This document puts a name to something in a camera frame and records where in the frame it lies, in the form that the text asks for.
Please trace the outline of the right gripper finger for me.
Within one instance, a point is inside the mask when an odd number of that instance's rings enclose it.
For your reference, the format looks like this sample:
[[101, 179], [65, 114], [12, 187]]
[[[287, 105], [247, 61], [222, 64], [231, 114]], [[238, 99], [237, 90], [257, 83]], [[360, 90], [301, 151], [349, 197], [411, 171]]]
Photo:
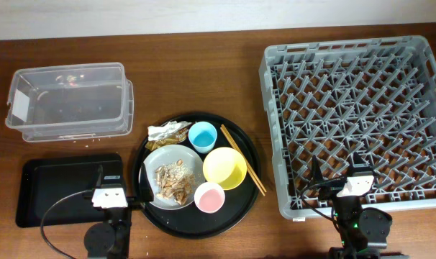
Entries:
[[352, 159], [348, 167], [348, 177], [371, 175], [371, 167], [359, 154], [353, 153]]
[[322, 172], [320, 169], [320, 164], [319, 164], [319, 161], [317, 160], [316, 156], [312, 157], [311, 172], [312, 172], [311, 181], [310, 181], [311, 184], [323, 182], [324, 179], [323, 179]]

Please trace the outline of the pink plastic cup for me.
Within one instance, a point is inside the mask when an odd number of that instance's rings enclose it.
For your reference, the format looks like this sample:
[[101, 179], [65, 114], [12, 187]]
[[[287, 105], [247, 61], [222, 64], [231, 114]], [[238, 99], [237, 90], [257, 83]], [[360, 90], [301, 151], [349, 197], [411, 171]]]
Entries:
[[217, 183], [205, 182], [194, 193], [194, 203], [197, 208], [207, 214], [219, 211], [224, 205], [224, 189]]

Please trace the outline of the gold snack wrapper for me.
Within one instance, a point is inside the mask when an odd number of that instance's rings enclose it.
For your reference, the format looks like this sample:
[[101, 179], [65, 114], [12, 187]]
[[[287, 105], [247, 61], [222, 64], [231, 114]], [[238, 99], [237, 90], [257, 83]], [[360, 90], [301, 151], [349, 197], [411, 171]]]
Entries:
[[190, 125], [183, 128], [183, 129], [180, 129], [179, 131], [175, 132], [174, 134], [170, 135], [169, 137], [167, 137], [163, 140], [158, 140], [158, 141], [149, 141], [148, 140], [145, 147], [148, 150], [154, 151], [162, 146], [175, 145], [175, 144], [178, 144], [180, 142], [183, 142], [188, 135]]

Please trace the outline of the blue plastic cup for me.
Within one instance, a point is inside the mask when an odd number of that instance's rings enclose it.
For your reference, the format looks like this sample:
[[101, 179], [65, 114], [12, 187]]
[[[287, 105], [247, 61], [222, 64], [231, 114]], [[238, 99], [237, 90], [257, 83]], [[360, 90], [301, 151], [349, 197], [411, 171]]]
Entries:
[[197, 152], [206, 154], [214, 148], [217, 130], [209, 122], [197, 122], [190, 127], [188, 139]]

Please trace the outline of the yellow plastic bowl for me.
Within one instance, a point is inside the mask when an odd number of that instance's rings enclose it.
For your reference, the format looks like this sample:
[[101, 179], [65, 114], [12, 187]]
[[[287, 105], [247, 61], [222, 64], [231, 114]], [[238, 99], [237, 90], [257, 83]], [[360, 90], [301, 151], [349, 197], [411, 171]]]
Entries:
[[203, 174], [208, 182], [219, 184], [225, 191], [237, 188], [247, 175], [242, 154], [230, 147], [218, 147], [204, 159]]

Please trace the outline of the white napkin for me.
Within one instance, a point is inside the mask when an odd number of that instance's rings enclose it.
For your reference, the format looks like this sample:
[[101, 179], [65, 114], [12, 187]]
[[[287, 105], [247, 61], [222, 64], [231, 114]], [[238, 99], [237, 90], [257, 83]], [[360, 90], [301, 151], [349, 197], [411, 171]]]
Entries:
[[191, 123], [186, 121], [170, 121], [167, 122], [163, 126], [149, 126], [147, 128], [148, 131], [148, 140], [149, 141], [158, 141], [163, 140], [170, 135], [174, 134], [175, 132], [182, 130], [183, 128], [189, 126]]

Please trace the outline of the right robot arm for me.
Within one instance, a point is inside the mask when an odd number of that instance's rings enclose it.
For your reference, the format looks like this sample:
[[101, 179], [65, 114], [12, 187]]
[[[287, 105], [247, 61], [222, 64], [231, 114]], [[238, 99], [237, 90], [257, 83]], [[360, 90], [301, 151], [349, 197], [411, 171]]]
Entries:
[[330, 201], [332, 209], [327, 216], [315, 209], [314, 212], [330, 220], [342, 241], [341, 247], [329, 249], [328, 258], [407, 258], [401, 253], [383, 254], [392, 226], [390, 214], [380, 209], [362, 207], [360, 198], [371, 189], [377, 172], [353, 153], [353, 161], [345, 175], [327, 180], [322, 176], [320, 162], [314, 156], [312, 177], [302, 191], [315, 190], [320, 201]]

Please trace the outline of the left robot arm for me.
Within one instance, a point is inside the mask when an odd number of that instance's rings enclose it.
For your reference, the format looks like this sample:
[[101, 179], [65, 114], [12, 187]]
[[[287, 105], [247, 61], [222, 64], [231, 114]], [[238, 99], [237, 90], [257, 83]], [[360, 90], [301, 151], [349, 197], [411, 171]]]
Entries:
[[148, 183], [140, 191], [140, 197], [126, 196], [126, 185], [121, 173], [98, 167], [91, 202], [104, 213], [102, 222], [90, 227], [84, 237], [89, 258], [127, 258], [130, 248], [131, 216], [133, 210], [143, 210], [154, 200]]

